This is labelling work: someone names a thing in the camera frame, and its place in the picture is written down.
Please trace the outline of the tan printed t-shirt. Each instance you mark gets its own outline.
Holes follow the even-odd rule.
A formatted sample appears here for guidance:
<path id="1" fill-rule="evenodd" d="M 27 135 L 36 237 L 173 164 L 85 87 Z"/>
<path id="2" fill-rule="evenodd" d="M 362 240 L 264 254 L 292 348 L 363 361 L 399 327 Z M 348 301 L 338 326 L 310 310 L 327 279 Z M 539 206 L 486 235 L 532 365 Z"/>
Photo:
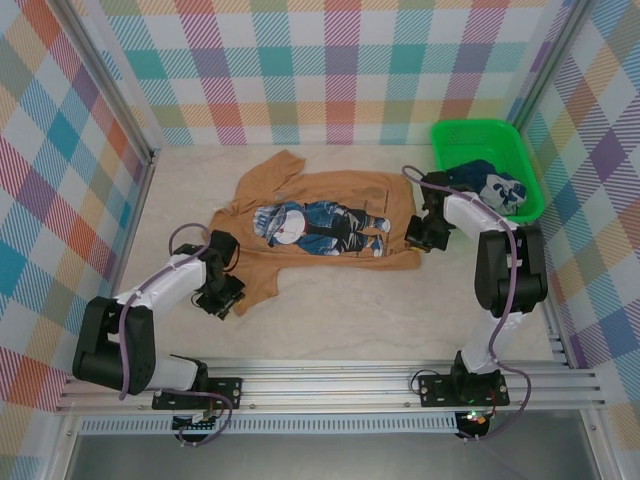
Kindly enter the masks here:
<path id="1" fill-rule="evenodd" d="M 246 288 L 233 308 L 238 316 L 277 296 L 285 268 L 421 265 L 405 240 L 416 212 L 408 179 L 362 170 L 307 173 L 305 163 L 288 150 L 274 154 L 245 173 L 230 203 L 213 214 L 211 229 L 240 246 L 233 273 Z"/>

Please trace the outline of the white blue patterned t-shirt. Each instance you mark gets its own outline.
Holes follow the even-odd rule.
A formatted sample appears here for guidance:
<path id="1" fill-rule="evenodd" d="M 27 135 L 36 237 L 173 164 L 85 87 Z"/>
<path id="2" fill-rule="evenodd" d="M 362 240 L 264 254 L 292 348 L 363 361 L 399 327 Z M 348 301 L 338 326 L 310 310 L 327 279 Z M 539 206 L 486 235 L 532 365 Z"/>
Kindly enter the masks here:
<path id="1" fill-rule="evenodd" d="M 484 204 L 502 216 L 513 216 L 526 202 L 524 184 L 509 175 L 489 174 L 479 198 Z"/>

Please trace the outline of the green plastic basket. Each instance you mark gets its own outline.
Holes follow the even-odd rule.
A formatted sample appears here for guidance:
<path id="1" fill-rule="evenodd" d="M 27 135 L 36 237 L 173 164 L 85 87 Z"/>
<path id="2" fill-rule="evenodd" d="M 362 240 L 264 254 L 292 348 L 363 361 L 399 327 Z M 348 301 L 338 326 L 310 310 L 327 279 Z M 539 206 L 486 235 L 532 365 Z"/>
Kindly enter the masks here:
<path id="1" fill-rule="evenodd" d="M 431 129 L 431 145 L 439 170 L 484 160 L 526 187 L 526 199 L 515 216 L 517 223 L 536 221 L 544 210 L 543 196 L 519 132 L 497 119 L 444 120 Z"/>

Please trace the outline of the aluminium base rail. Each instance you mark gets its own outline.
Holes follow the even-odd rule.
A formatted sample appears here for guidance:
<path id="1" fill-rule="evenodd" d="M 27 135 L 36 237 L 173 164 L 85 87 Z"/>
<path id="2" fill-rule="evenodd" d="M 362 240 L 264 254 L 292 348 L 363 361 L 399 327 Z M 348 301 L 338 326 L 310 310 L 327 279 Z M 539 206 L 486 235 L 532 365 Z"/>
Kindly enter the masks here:
<path id="1" fill-rule="evenodd" d="M 214 376 L 243 380 L 240 413 L 414 413 L 420 400 L 409 381 L 417 361 L 211 359 Z M 601 409 L 604 392 L 591 370 L 558 362 L 519 362 L 531 380 L 505 375 L 509 410 Z"/>

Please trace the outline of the aluminium frame post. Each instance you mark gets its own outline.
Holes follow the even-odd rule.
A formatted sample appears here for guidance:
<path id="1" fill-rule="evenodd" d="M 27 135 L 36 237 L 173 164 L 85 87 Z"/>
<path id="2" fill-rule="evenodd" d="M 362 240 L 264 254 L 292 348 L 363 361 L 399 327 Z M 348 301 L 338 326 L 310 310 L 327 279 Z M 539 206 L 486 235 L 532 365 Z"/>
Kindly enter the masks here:
<path id="1" fill-rule="evenodd" d="M 520 133 L 531 123 L 544 93 L 570 53 L 599 0 L 548 0 L 525 54 L 520 89 L 506 120 Z"/>
<path id="2" fill-rule="evenodd" d="M 70 35 L 74 47 L 78 50 L 96 85 L 104 94 L 106 102 L 113 110 L 125 134 L 132 141 L 134 149 L 144 158 L 146 164 L 152 165 L 154 163 L 155 148 L 145 138 L 100 50 L 94 44 L 72 1 L 47 1 L 65 31 Z"/>

